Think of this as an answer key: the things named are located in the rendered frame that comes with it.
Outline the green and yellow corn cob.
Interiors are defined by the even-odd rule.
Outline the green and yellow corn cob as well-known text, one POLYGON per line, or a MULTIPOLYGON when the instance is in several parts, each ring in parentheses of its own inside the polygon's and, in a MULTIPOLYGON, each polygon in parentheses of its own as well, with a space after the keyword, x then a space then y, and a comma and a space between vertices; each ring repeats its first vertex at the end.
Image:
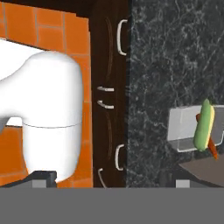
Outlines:
POLYGON ((199 151, 204 151, 208 146, 214 126, 214 117, 214 107, 208 99, 205 99, 201 106, 199 120, 193 138, 193 145, 199 151))

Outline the white rounded post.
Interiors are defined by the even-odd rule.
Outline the white rounded post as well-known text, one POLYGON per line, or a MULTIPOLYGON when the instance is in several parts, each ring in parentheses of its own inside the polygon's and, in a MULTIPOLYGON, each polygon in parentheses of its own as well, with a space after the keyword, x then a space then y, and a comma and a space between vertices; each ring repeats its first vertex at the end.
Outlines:
POLYGON ((20 118, 29 173, 70 178, 81 152, 83 85, 68 55, 0 38, 0 132, 20 118))

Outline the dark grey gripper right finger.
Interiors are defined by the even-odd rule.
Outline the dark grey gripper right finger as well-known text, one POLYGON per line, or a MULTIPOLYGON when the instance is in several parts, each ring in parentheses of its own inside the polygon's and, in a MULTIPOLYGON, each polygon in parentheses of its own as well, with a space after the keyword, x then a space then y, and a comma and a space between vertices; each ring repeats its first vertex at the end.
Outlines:
POLYGON ((223 187, 224 154, 184 162, 168 169, 160 178, 162 187, 223 187))

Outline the orange carrot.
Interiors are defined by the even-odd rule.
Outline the orange carrot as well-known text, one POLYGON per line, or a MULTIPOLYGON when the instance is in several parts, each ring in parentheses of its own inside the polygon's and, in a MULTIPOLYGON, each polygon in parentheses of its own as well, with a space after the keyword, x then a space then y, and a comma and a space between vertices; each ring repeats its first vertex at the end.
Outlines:
POLYGON ((197 127, 194 133, 193 144, 198 151, 209 149, 215 159, 218 158, 218 152, 214 141, 211 138, 214 116, 209 113, 200 113, 196 115, 197 127))

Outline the clear plastic vegetable container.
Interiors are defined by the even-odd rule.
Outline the clear plastic vegetable container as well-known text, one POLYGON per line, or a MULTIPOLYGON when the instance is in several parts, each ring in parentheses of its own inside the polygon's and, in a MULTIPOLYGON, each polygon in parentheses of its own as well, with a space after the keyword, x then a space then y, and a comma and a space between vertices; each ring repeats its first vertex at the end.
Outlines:
MULTIPOLYGON (((215 146, 220 145, 224 138, 224 105, 214 105, 215 117, 211 138, 215 146)), ((193 145, 196 130, 196 115, 201 106, 171 108, 168 122, 167 141, 177 152, 195 151, 193 145)))

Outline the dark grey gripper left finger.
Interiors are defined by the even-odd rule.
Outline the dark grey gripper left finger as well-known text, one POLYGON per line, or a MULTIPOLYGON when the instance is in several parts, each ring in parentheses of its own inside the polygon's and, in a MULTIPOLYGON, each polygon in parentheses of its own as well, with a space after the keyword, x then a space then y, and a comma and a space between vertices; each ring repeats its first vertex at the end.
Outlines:
POLYGON ((1 185, 1 188, 56 188, 56 178, 56 171, 34 171, 24 179, 1 185))

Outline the dark brown wooden cupboard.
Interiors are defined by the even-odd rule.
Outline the dark brown wooden cupboard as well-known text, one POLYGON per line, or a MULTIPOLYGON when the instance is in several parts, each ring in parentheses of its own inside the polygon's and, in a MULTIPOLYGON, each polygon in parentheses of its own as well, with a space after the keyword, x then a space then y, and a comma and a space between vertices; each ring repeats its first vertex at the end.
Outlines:
MULTIPOLYGON (((107 188, 126 186, 126 146, 125 146, 125 85, 126 56, 116 48, 116 29, 122 19, 128 19, 128 0, 97 0, 89 20, 91 34, 91 88, 93 122, 93 167, 94 186, 102 187, 98 176, 101 172, 107 188), (114 88, 114 92, 104 92, 97 87, 114 88), (105 109, 98 105, 103 101, 114 105, 105 109), (119 152, 119 165, 115 167, 115 152, 119 144, 124 147, 119 152)), ((128 50, 128 23, 122 25, 122 50, 128 50)))

